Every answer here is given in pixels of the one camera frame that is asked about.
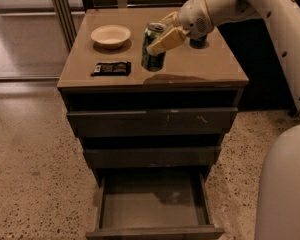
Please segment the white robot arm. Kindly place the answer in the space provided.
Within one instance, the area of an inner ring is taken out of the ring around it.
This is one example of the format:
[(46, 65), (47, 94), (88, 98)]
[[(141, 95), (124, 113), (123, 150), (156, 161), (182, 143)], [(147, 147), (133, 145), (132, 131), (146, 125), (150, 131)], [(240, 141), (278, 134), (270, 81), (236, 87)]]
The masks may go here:
[[(268, 31), (281, 80), (267, 91), (293, 102), (300, 118), (300, 7), (295, 0), (188, 0), (162, 19), (168, 26), (148, 47), (158, 55), (198, 39), (224, 23), (260, 17)], [(280, 134), (265, 155), (259, 181), (255, 240), (300, 240), (300, 124)]]

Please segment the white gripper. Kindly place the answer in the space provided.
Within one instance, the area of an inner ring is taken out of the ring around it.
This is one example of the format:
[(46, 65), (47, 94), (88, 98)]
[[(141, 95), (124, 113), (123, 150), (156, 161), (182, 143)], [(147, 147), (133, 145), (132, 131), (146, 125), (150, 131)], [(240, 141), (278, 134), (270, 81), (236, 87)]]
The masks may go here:
[(182, 45), (187, 35), (191, 39), (198, 39), (214, 29), (206, 0), (188, 0), (179, 13), (174, 11), (160, 22), (169, 27), (147, 46), (146, 51), (151, 56), (157, 56)]

